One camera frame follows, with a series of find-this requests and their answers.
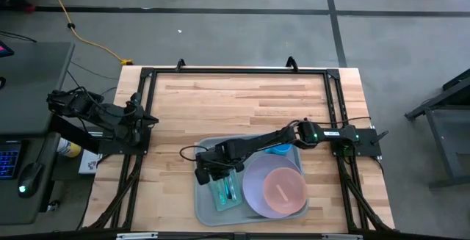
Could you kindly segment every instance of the computer mouse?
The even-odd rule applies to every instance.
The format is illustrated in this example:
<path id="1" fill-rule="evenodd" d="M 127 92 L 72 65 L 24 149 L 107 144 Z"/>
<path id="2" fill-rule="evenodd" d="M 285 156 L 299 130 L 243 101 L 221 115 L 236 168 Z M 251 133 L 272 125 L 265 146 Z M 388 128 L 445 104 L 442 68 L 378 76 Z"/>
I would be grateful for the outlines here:
<path id="1" fill-rule="evenodd" d="M 20 197 L 31 197 L 39 187 L 39 180 L 43 165 L 41 163 L 29 163 L 18 176 L 18 195 Z"/>

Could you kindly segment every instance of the butcher block tabletop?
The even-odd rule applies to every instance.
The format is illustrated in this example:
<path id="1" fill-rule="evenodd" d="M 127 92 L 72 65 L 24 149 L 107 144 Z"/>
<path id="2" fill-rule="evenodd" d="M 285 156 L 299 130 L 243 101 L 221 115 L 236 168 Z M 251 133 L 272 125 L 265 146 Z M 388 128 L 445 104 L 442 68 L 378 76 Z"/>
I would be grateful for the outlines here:
<path id="1" fill-rule="evenodd" d="M 141 68 L 123 67 L 116 105 L 125 106 L 137 91 Z M 348 117 L 369 116 L 358 69 L 339 70 Z M 339 111 L 333 81 L 331 85 L 336 111 Z M 147 81 L 144 106 L 148 87 Z M 144 157 L 132 230 L 346 233 L 338 167 L 327 142 L 301 151 L 309 199 L 305 216 L 219 227 L 207 227 L 196 218 L 194 162 L 185 161 L 178 154 L 182 147 L 207 137 L 263 134 L 304 117 L 314 122 L 329 122 L 326 102 L 324 81 L 318 75 L 159 74 L 151 114 L 160 122 L 152 129 L 150 147 Z M 371 122 L 360 119 L 351 120 L 350 124 L 368 128 Z M 188 149 L 184 154 L 189 157 L 192 153 L 192 149 Z M 83 226 L 96 221 L 115 196 L 122 162 L 122 155 L 114 155 L 99 164 Z M 386 185 L 378 163 L 370 158 L 358 158 L 357 164 L 364 197 L 393 228 Z M 351 199 L 355 221 L 360 226 L 357 203 L 352 195 Z M 125 199 L 120 222 L 126 205 Z"/>

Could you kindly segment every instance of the gray floor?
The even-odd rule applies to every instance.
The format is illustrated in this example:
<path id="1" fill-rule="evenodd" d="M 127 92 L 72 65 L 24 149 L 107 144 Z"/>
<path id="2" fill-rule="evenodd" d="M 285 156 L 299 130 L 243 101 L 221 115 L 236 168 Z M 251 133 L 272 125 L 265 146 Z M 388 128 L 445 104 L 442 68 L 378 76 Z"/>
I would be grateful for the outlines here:
<path id="1" fill-rule="evenodd" d="M 36 0 L 57 4 L 55 0 Z M 326 0 L 63 0 L 68 5 L 179 8 L 327 9 Z M 468 0 L 335 0 L 340 10 L 470 10 Z M 77 31 L 138 65 L 281 66 L 294 56 L 302 66 L 338 67 L 329 16 L 71 14 Z M 0 12 L 1 29 L 40 41 L 75 41 L 58 12 Z M 444 178 L 427 121 L 409 123 L 404 113 L 435 95 L 469 68 L 470 18 L 339 17 L 348 67 L 359 68 L 373 123 L 390 134 L 381 142 L 383 166 L 397 229 L 470 238 L 470 186 L 430 191 Z M 117 77 L 119 62 L 76 42 L 75 62 Z M 116 81 L 71 66 L 89 90 Z M 72 87 L 68 79 L 65 87 Z M 111 101 L 113 92 L 108 94 Z M 1 227 L 0 234 L 74 229 L 90 182 L 66 183 L 63 207 L 30 226 Z"/>

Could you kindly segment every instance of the plastic tray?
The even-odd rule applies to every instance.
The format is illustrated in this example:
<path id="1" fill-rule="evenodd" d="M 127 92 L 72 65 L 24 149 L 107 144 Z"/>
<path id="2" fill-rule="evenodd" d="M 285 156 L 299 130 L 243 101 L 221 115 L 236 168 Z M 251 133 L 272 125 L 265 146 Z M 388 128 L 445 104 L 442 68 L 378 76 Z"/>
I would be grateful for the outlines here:
<path id="1" fill-rule="evenodd" d="M 204 146 L 206 148 L 213 147 L 214 145 L 226 141 L 227 139 L 232 138 L 243 138 L 249 139 L 256 137 L 258 135 L 241 135 L 241 136 L 231 136 L 231 137 L 212 137 L 202 139 L 199 142 L 199 145 Z M 194 153 L 204 152 L 202 148 L 195 148 Z M 264 151 L 260 151 L 254 153 L 246 162 L 245 162 L 245 169 L 246 167 L 255 159 L 260 156 L 265 155 Z M 300 172 L 303 175 L 302 169 L 302 162 L 300 160 L 300 152 L 298 148 L 292 146 L 291 150 L 287 153 L 287 158 L 294 162 L 300 169 Z M 237 179 L 242 185 L 243 175 L 245 171 L 241 171 L 237 173 Z M 251 223 L 251 222 L 269 222 L 275 221 L 279 219 L 270 219 L 263 217 L 257 214 L 247 203 L 245 199 L 243 199 L 243 203 L 239 206 L 235 206 L 225 211 L 217 211 L 215 208 L 215 204 L 212 199 L 212 194 L 209 189 L 209 185 L 199 185 L 198 181 L 195 178 L 195 211 L 196 217 L 198 218 L 199 222 L 207 226 L 219 226 L 219 225 L 236 225 L 236 224 L 243 224 L 243 223 Z M 305 205 L 296 213 L 289 215 L 288 217 L 282 219 L 294 219 L 303 216 L 308 211 L 308 200 Z"/>

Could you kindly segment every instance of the keyboard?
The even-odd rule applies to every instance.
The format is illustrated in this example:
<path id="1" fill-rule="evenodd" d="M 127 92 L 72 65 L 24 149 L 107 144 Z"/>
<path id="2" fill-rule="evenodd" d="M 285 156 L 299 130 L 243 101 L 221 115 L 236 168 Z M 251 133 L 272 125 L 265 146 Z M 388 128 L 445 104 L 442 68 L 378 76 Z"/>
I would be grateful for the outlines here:
<path id="1" fill-rule="evenodd" d="M 0 180 L 15 177 L 20 150 L 19 140 L 0 142 Z"/>

